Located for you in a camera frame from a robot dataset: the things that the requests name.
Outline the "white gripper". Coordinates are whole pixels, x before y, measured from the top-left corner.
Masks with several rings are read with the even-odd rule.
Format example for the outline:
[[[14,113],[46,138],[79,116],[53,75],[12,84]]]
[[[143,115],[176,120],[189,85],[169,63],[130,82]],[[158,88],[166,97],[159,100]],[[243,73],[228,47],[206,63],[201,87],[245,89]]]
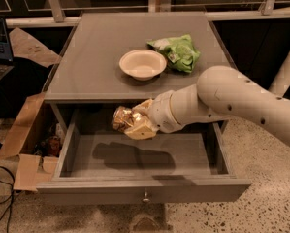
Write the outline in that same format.
[[[173,133],[183,128],[171,110],[173,91],[158,95],[154,100],[147,99],[132,108],[134,112],[144,115],[137,118],[133,125],[124,131],[124,134],[133,140],[145,140],[156,136],[158,130],[163,133]]]

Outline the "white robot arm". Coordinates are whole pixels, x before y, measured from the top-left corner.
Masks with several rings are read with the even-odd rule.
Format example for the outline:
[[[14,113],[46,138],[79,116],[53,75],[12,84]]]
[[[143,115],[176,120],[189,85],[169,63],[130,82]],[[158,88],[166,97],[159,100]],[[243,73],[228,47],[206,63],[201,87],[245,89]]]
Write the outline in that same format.
[[[193,123],[240,117],[290,147],[290,100],[270,93],[229,66],[209,67],[194,84],[146,100],[134,111],[134,124],[124,133],[135,140],[152,138],[159,131],[173,133]]]

